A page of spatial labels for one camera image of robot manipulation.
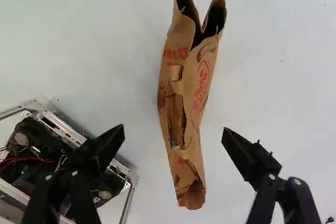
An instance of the metal frame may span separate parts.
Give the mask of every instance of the metal frame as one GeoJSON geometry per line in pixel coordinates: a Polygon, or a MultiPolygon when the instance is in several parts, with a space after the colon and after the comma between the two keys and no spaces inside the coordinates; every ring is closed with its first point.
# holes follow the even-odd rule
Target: metal frame
{"type": "MultiPolygon", "coordinates": [[[[70,125],[60,119],[56,114],[48,110],[46,106],[42,105],[37,100],[29,100],[19,104],[18,106],[0,112],[0,121],[21,112],[23,112],[23,114],[20,117],[19,122],[24,118],[31,116],[35,120],[43,123],[45,126],[60,135],[62,140],[73,148],[79,147],[87,140],[84,134],[78,133],[70,125]]],[[[125,216],[127,214],[133,192],[138,183],[138,177],[137,175],[133,174],[128,167],[123,165],[115,158],[111,161],[108,170],[117,174],[125,181],[125,186],[121,192],[129,190],[119,221],[119,224],[123,224],[125,222],[125,216]]],[[[0,179],[0,200],[4,198],[6,198],[7,202],[11,202],[13,206],[20,209],[23,209],[25,206],[27,206],[29,202],[28,195],[21,192],[3,179],[0,179]]],[[[65,218],[64,216],[60,217],[60,223],[75,224],[73,221],[65,218]]]]}

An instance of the white surface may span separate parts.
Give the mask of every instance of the white surface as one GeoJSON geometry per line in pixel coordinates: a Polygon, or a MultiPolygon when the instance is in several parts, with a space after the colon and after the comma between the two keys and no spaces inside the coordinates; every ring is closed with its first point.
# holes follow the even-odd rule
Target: white surface
{"type": "MultiPolygon", "coordinates": [[[[195,0],[201,17],[210,1],[195,0]]],[[[0,0],[1,107],[46,97],[94,135],[124,123],[120,153],[140,176],[128,223],[244,223],[254,192],[220,144],[224,125],[261,139],[282,177],[306,180],[325,220],[336,200],[336,0],[226,1],[201,125],[201,210],[177,206],[156,110],[173,0],[0,0]]]]}

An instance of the paper bag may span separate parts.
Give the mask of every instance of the paper bag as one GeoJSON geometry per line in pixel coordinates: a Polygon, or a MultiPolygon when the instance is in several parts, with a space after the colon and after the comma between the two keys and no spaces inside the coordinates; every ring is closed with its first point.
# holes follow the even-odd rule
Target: paper bag
{"type": "Polygon", "coordinates": [[[224,0],[213,0],[202,27],[193,0],[174,0],[159,77],[157,107],[180,206],[201,208],[205,177],[200,123],[226,20],[224,0]]]}

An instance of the wire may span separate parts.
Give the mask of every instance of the wire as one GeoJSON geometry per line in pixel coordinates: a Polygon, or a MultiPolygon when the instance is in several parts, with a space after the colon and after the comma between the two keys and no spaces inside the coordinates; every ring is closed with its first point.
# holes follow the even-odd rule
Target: wire
{"type": "Polygon", "coordinates": [[[0,169],[0,173],[2,173],[12,163],[15,163],[17,161],[27,161],[27,160],[35,160],[35,161],[40,161],[44,163],[54,163],[54,161],[42,160],[36,157],[29,157],[29,158],[11,157],[11,158],[5,159],[4,161],[0,163],[2,164],[3,162],[10,161],[9,163],[6,162],[6,164],[0,169]]]}
{"type": "Polygon", "coordinates": [[[15,146],[15,145],[19,145],[19,144],[12,144],[12,145],[10,145],[10,146],[5,146],[5,147],[1,147],[0,148],[0,152],[2,152],[2,151],[5,151],[5,150],[7,150],[7,149],[10,149],[10,148],[12,148],[13,146],[15,146]]]}

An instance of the white wall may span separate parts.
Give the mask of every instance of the white wall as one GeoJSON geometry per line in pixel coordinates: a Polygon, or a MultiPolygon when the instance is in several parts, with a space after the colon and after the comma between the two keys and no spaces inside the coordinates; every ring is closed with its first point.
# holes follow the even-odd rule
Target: white wall
{"type": "MultiPolygon", "coordinates": [[[[210,1],[195,0],[201,17],[210,1]]],[[[173,0],[0,0],[0,107],[45,97],[94,135],[124,123],[120,153],[140,176],[129,223],[244,223],[254,191],[220,144],[224,125],[306,180],[324,220],[336,202],[336,0],[226,1],[201,210],[177,207],[156,111],[173,0]]]]}

